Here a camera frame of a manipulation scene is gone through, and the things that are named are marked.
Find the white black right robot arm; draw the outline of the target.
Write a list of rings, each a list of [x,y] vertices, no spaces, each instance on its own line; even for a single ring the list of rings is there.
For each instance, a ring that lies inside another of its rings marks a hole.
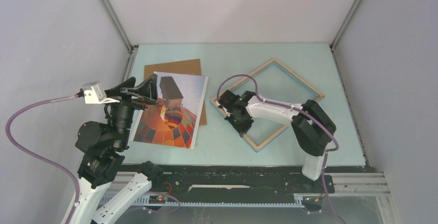
[[[291,127],[306,154],[301,187],[307,192],[320,187],[320,176],[329,152],[327,145],[335,141],[336,125],[318,102],[307,100],[304,104],[292,104],[267,99],[252,91],[237,95],[226,90],[215,104],[225,112],[225,120],[241,137],[246,135],[256,118]]]

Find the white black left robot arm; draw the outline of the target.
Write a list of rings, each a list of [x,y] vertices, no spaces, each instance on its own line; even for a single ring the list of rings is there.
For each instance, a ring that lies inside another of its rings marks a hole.
[[[72,213],[63,223],[115,223],[140,196],[157,191],[163,185],[163,170],[151,161],[140,164],[133,178],[112,199],[99,203],[121,169],[129,148],[128,141],[137,110],[158,102],[157,75],[152,74],[139,85],[131,77],[105,90],[100,82],[81,87],[79,95],[86,104],[103,104],[106,123],[88,121],[78,133],[76,148],[84,153],[78,173],[79,195],[71,202]]]

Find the wooden picture frame with glass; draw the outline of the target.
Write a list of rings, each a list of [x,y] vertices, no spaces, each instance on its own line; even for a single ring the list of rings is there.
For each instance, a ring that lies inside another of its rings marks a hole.
[[[242,95],[233,93],[233,90],[247,81],[254,81],[255,76],[270,66],[279,67],[311,93],[315,94],[316,99],[307,100],[304,104],[292,104],[263,97],[259,94],[258,89],[246,91]],[[335,130],[335,125],[319,106],[319,102],[325,97],[322,91],[277,58],[272,58],[253,72],[240,74],[239,77],[240,80],[232,84],[228,89],[224,91],[218,89],[216,95],[211,98],[210,102],[218,108],[225,120],[231,124],[240,137],[242,137],[253,150],[256,152],[260,151],[283,131],[291,127],[300,147],[305,152],[311,155],[323,153],[330,138],[320,125],[324,125],[324,127],[331,132]],[[255,118],[271,120],[280,123],[282,126],[273,134],[269,135],[261,144],[257,145],[247,134]]]

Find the hot air balloon photo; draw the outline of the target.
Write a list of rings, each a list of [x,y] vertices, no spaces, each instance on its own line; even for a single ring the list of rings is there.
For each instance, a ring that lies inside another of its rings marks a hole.
[[[158,93],[158,103],[139,112],[130,140],[193,149],[198,128],[197,118],[189,110],[177,110],[167,114],[164,100]]]

